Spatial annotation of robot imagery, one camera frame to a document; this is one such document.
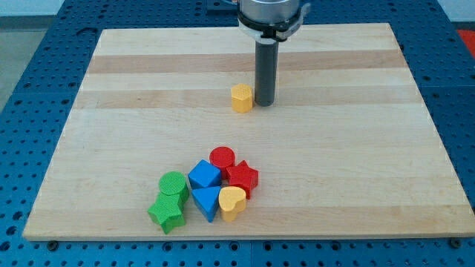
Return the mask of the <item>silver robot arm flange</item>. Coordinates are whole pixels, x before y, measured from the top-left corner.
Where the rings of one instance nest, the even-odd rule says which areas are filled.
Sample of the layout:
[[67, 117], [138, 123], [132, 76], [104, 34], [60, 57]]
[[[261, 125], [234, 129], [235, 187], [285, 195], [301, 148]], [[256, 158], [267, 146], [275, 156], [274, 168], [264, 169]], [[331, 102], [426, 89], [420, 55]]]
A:
[[300, 0], [240, 0], [237, 19], [246, 35], [271, 45], [296, 33], [310, 10], [311, 4]]

